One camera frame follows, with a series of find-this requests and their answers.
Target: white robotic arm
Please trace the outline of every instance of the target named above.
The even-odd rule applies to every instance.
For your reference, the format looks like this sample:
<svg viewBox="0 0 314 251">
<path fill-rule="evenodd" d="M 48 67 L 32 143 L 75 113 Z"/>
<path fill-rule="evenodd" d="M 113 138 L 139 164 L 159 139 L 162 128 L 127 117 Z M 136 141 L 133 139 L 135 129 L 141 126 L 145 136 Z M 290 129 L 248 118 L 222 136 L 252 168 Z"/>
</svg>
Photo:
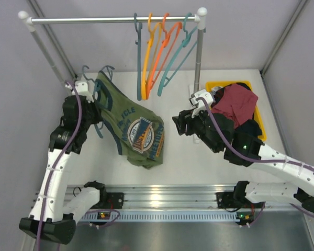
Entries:
<svg viewBox="0 0 314 251">
<path fill-rule="evenodd" d="M 229 162 L 262 170 L 286 181 L 281 184 L 240 181 L 234 189 L 234 202 L 240 202 L 239 205 L 265 201 L 291 203 L 314 213 L 314 167 L 250 135 L 230 133 L 232 130 L 222 132 L 210 111 L 213 98 L 209 92 L 200 90 L 189 101 L 194 108 L 173 117 L 180 135 L 195 133 L 213 152 L 224 151 L 226 147 L 225 159 Z"/>
<path fill-rule="evenodd" d="M 94 103 L 87 83 L 78 81 L 74 89 L 70 89 L 72 96 L 67 97 L 63 103 L 64 116 L 60 125 L 50 135 L 46 174 L 35 206 L 29 217 L 22 218 L 19 224 L 19 228 L 32 237 L 39 234 L 41 239 L 61 244 L 71 241 L 81 217 L 93 206 L 103 208 L 107 197 L 104 184 L 88 182 L 82 191 L 64 206 L 72 168 L 70 162 L 75 161 L 80 154 L 90 125 L 102 120 L 100 109 Z"/>
</svg>

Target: orange hanger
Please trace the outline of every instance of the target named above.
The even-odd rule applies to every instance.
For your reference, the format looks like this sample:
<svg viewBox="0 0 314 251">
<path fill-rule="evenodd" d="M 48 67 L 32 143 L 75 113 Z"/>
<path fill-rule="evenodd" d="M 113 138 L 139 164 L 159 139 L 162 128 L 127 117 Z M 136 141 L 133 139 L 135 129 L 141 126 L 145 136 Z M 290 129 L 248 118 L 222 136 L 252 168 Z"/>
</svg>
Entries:
<svg viewBox="0 0 314 251">
<path fill-rule="evenodd" d="M 142 99 L 143 100 L 147 100 L 147 97 L 146 97 L 146 93 L 147 92 L 146 92 L 145 87 L 146 87 L 146 83 L 147 83 L 148 79 L 150 78 L 150 75 L 151 75 L 151 72 L 152 72 L 152 65 L 153 65 L 153 62 L 155 60 L 157 49 L 158 49 L 158 45 L 159 45 L 159 42 L 160 42 L 161 37 L 162 37 L 162 23 L 160 23 L 160 22 L 157 23 L 155 25 L 155 27 L 153 28 L 153 30 L 151 30 L 151 28 L 150 28 L 151 17 L 152 17 L 152 13 L 149 13 L 148 31 L 150 33 L 150 37 L 149 37 L 149 40 L 148 40 L 147 52 L 145 54 L 145 59 L 144 59 L 143 76 L 142 76 L 142 84 L 141 84 L 141 94 L 142 94 Z M 145 76 L 147 74 L 147 67 L 148 67 L 148 62 L 149 62 L 150 49 L 152 47 L 154 34 L 155 34 L 157 29 L 159 30 L 159 32 L 158 32 L 158 41 L 156 43 L 155 50 L 153 52 L 153 57 L 152 57 L 152 60 L 151 60 L 151 65 L 150 65 L 150 69 L 149 69 L 149 73 L 148 73 L 148 78 L 146 79 Z"/>
<path fill-rule="evenodd" d="M 169 15 L 169 13 L 166 13 L 166 14 L 164 15 L 164 19 L 163 19 L 163 22 L 162 22 L 162 29 L 163 29 L 163 31 L 164 31 L 164 33 L 165 33 L 165 39 L 164 39 L 163 42 L 162 42 L 162 46 L 161 46 L 161 48 L 160 48 L 160 50 L 159 50 L 159 52 L 158 52 L 157 59 L 156 59 L 155 64 L 154 64 L 154 66 L 153 66 L 152 72 L 151 72 L 150 76 L 148 76 L 148 81 L 147 81 L 147 83 L 146 83 L 145 91 L 146 91 L 146 98 L 147 98 L 147 99 L 149 98 L 149 93 L 150 93 L 150 91 L 151 91 L 153 85 L 155 84 L 156 80 L 158 79 L 158 76 L 159 76 L 159 74 L 161 73 L 161 71 L 162 71 L 162 69 L 163 69 L 163 67 L 164 67 L 164 64 L 166 63 L 166 60 L 167 60 L 167 58 L 169 57 L 169 55 L 170 55 L 170 53 L 171 53 L 171 50 L 172 50 L 172 48 L 173 48 L 173 46 L 174 46 L 174 44 L 175 44 L 175 42 L 176 42 L 176 40 L 177 40 L 177 38 L 178 38 L 178 35 L 179 35 L 181 29 L 183 28 L 183 24 L 182 24 L 181 22 L 176 22 L 176 23 L 173 25 L 173 27 L 170 29 L 170 31 L 167 32 L 167 31 L 165 30 L 165 21 L 166 21 L 166 18 L 167 18 L 168 15 Z M 173 33 L 173 31 L 174 31 L 176 28 L 177 28 L 177 31 L 176 31 L 175 38 L 174 38 L 174 40 L 173 40 L 173 42 L 172 42 L 172 44 L 171 44 L 171 46 L 170 46 L 170 48 L 169 48 L 169 51 L 168 51 L 167 54 L 166 54 L 166 57 L 165 57 L 165 59 L 164 59 L 162 65 L 161 65 L 161 67 L 160 67 L 160 69 L 159 69 L 159 71 L 158 71 L 156 77 L 153 79 L 153 76 L 154 76 L 154 74 L 155 74 L 155 71 L 156 71 L 156 68 L 157 68 L 157 66 L 158 66 L 159 60 L 160 60 L 160 58 L 161 58 L 161 56 L 162 56 L 162 54 L 163 54 L 163 50 L 164 50 L 164 48 L 166 48 L 167 45 L 169 44 L 169 41 L 170 41 L 170 38 L 171 38 L 171 34 Z"/>
</svg>

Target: yellow bin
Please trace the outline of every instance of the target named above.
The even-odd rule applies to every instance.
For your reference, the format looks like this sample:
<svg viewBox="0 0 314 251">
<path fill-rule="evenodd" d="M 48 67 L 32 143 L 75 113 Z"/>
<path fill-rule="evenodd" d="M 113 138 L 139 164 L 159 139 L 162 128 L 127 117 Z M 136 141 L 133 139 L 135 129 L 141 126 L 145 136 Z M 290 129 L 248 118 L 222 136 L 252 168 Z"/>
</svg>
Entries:
<svg viewBox="0 0 314 251">
<path fill-rule="evenodd" d="M 250 89 L 252 90 L 252 86 L 251 86 L 251 83 L 249 81 L 211 81 L 211 82 L 207 82 L 206 83 L 206 90 L 208 92 L 211 91 L 211 89 L 215 86 L 222 86 L 222 87 L 225 87 L 227 85 L 230 85 L 230 84 L 233 84 L 233 83 L 236 83 L 236 82 L 242 82 L 242 83 L 245 83 L 246 85 L 248 85 L 250 87 Z M 258 123 L 258 125 L 260 126 L 261 130 L 262 130 L 262 135 L 259 135 L 258 138 L 261 140 L 261 141 L 265 141 L 266 140 L 266 133 L 265 133 L 265 129 L 264 129 L 264 126 L 263 126 L 263 122 L 262 122 L 262 119 L 261 119 L 261 114 L 260 114 L 260 111 L 258 110 L 258 106 L 256 105 L 256 108 L 255 108 L 255 116 L 254 116 L 254 119 L 255 121 Z"/>
</svg>

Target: clothes hanger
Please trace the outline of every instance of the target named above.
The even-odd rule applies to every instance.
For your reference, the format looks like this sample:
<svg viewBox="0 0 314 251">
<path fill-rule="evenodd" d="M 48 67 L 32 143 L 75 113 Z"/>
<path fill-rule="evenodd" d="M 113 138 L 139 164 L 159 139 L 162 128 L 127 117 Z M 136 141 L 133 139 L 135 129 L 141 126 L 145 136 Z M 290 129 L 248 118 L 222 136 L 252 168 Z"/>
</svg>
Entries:
<svg viewBox="0 0 314 251">
<path fill-rule="evenodd" d="M 162 95 L 163 88 L 169 84 L 171 79 L 174 77 L 174 75 L 177 73 L 177 71 L 180 69 L 180 67 L 182 67 L 182 65 L 184 64 L 184 62 L 186 61 L 186 59 L 188 58 L 190 53 L 193 51 L 194 47 L 197 45 L 198 41 L 196 40 L 195 43 L 190 48 L 190 50 L 188 51 L 188 53 L 186 54 L 186 56 L 184 57 L 184 59 L 182 60 L 182 62 L 176 68 L 176 70 L 172 73 L 172 75 L 170 77 L 167 77 L 167 74 L 169 73 L 169 70 L 170 70 L 172 64 L 174 63 L 175 59 L 179 55 L 180 51 L 183 48 L 187 47 L 188 43 L 190 42 L 192 34 L 197 30 L 197 27 L 194 27 L 193 30 L 190 31 L 190 33 L 187 31 L 187 29 L 186 29 L 186 22 L 187 22 L 187 19 L 188 19 L 189 16 L 192 16 L 192 13 L 188 13 L 186 15 L 185 19 L 184 19 L 183 30 L 184 30 L 184 32 L 186 34 L 185 35 L 185 39 L 183 40 L 183 42 L 181 43 L 179 48 L 176 50 L 176 52 L 172 56 L 171 60 L 169 61 L 167 67 L 165 68 L 164 74 L 163 74 L 162 79 L 161 79 L 161 81 L 159 83 L 158 92 L 157 92 L 158 96 Z"/>
<path fill-rule="evenodd" d="M 163 19 L 163 22 L 162 22 L 162 29 L 163 29 L 163 31 L 164 31 L 164 33 L 165 33 L 165 39 L 164 39 L 163 42 L 162 42 L 162 46 L 161 46 L 161 48 L 160 48 L 160 50 L 159 50 L 157 59 L 156 59 L 156 61 L 155 61 L 155 64 L 154 64 L 154 66 L 153 66 L 153 69 L 152 69 L 152 73 L 151 73 L 151 75 L 150 75 L 149 78 L 148 78 L 147 86 L 146 86 L 146 88 L 145 88 L 145 91 L 146 91 L 146 93 L 147 93 L 147 94 L 146 94 L 147 99 L 149 98 L 149 93 L 150 93 L 150 91 L 151 91 L 151 89 L 152 89 L 154 83 L 155 83 L 156 80 L 158 79 L 158 76 L 159 76 L 159 74 L 161 73 L 161 71 L 162 71 L 162 69 L 163 69 L 163 67 L 164 67 L 164 64 L 166 63 L 167 58 L 169 57 L 169 55 L 170 55 L 170 53 L 171 53 L 171 50 L 172 50 L 172 48 L 173 48 L 173 46 L 174 46 L 174 44 L 175 44 L 175 42 L 176 42 L 176 40 L 177 40 L 177 38 L 178 38 L 178 35 L 179 35 L 179 33 L 180 33 L 180 30 L 181 30 L 182 27 L 183 27 L 183 24 L 182 24 L 181 22 L 176 22 L 176 23 L 173 25 L 173 27 L 169 30 L 169 32 L 167 32 L 167 31 L 165 30 L 165 21 L 166 21 L 167 16 L 169 16 L 169 13 L 166 13 L 166 14 L 164 15 L 164 19 Z M 164 59 L 162 65 L 160 66 L 160 69 L 159 69 L 159 71 L 158 71 L 156 77 L 153 79 L 154 73 L 155 73 L 156 68 L 157 68 L 157 66 L 158 66 L 158 63 L 159 63 L 159 60 L 160 60 L 160 58 L 161 58 L 161 56 L 162 56 L 162 54 L 163 54 L 163 50 L 164 50 L 164 49 L 167 47 L 167 45 L 169 44 L 169 41 L 170 41 L 170 38 L 171 38 L 171 34 L 173 33 L 173 31 L 174 31 L 176 28 L 177 28 L 177 30 L 176 30 L 175 38 L 174 38 L 174 40 L 173 40 L 173 42 L 172 42 L 172 44 L 171 44 L 171 46 L 170 46 L 170 48 L 169 48 L 169 51 L 168 51 L 167 54 L 166 54 L 166 57 L 165 57 L 165 59 Z"/>
<path fill-rule="evenodd" d="M 156 53 L 157 53 L 157 49 L 158 49 L 158 44 L 161 40 L 162 37 L 162 24 L 159 22 L 155 25 L 155 27 L 153 28 L 153 30 L 151 30 L 150 28 L 150 23 L 151 23 L 151 17 L 152 17 L 152 13 L 149 13 L 149 19 L 148 19 L 148 31 L 150 33 L 150 38 L 148 40 L 148 47 L 147 47 L 147 52 L 145 54 L 145 59 L 144 59 L 144 66 L 143 66 L 143 76 L 142 76 L 142 84 L 141 84 L 141 94 L 142 94 L 142 99 L 146 100 L 147 99 L 147 92 L 145 91 L 145 84 L 147 82 L 147 79 L 150 77 L 151 72 L 152 72 L 152 66 L 150 66 L 149 69 L 149 73 L 148 73 L 148 78 L 146 79 L 145 76 L 147 75 L 147 66 L 148 66 L 148 62 L 149 62 L 149 54 L 150 54 L 150 49 L 153 45 L 153 39 L 154 39 L 154 34 L 156 32 L 157 29 L 159 29 L 159 33 L 158 33 L 158 41 L 153 53 L 153 57 L 152 57 L 152 61 L 151 61 L 151 65 L 154 62 L 154 59 L 156 57 Z"/>
<path fill-rule="evenodd" d="M 137 32 L 137 100 L 142 100 L 141 93 L 141 47 L 142 47 L 142 39 L 141 39 L 141 30 L 143 28 L 143 24 L 140 22 L 137 28 L 137 13 L 134 14 L 134 24 L 135 30 Z"/>
<path fill-rule="evenodd" d="M 93 88 L 93 94 L 92 94 L 92 95 L 93 95 L 93 97 L 95 98 L 95 94 L 96 94 L 98 91 L 100 91 L 100 86 L 95 82 L 94 79 L 92 79 L 92 78 L 87 78 L 87 77 L 86 77 L 85 69 L 88 69 L 88 70 L 89 70 L 89 67 L 88 67 L 87 65 L 83 65 L 83 67 L 82 67 L 82 75 L 83 75 L 83 77 L 84 77 L 87 81 L 92 81 L 92 82 L 93 82 L 94 88 Z M 107 70 L 108 75 L 109 75 L 109 79 L 112 80 L 112 78 L 113 78 L 113 70 L 114 70 L 115 68 L 114 68 L 113 66 L 110 66 L 110 65 L 105 65 L 104 67 L 101 68 L 100 71 L 103 71 L 104 69 Z M 103 136 L 102 133 L 101 133 L 101 130 L 102 130 L 103 127 L 104 127 L 104 123 L 103 123 L 103 122 L 101 122 L 101 126 L 100 126 L 100 127 L 98 127 L 97 124 L 94 124 L 95 131 L 96 131 L 96 133 L 98 134 L 98 136 L 99 136 L 101 139 L 104 138 L 104 136 Z"/>
</svg>

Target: clothes rack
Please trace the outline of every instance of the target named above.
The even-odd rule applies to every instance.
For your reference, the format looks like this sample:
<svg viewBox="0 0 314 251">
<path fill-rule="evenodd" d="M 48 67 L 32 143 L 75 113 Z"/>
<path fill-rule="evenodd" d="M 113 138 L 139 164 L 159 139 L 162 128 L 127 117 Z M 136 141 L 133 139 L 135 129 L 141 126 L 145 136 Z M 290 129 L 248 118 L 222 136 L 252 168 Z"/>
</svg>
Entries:
<svg viewBox="0 0 314 251">
<path fill-rule="evenodd" d="M 207 9 L 202 7 L 199 8 L 197 14 L 192 17 L 188 17 L 187 21 L 194 21 L 197 23 L 197 51 L 196 51 L 196 62 L 195 62 L 195 76 L 194 76 L 194 92 L 199 90 L 200 82 L 200 70 L 201 70 L 201 55 L 203 51 L 203 40 L 204 40 L 204 30 L 206 27 L 206 15 Z M 35 25 L 54 25 L 54 24 L 114 24 L 114 23 L 127 23 L 134 22 L 134 17 L 90 17 L 90 18 L 35 18 L 29 17 L 27 12 L 21 11 L 18 14 L 19 18 L 27 26 L 29 32 L 34 38 L 36 44 L 42 51 L 44 57 L 47 59 L 49 65 L 51 66 L 54 74 L 61 84 L 64 85 L 64 78 L 57 68 L 54 60 L 52 59 L 47 47 L 44 45 L 43 40 L 37 33 Z M 148 17 L 137 17 L 138 22 L 148 22 Z M 152 17 L 152 22 L 163 21 L 164 17 Z M 170 17 L 166 18 L 168 22 L 184 21 L 184 17 Z"/>
</svg>

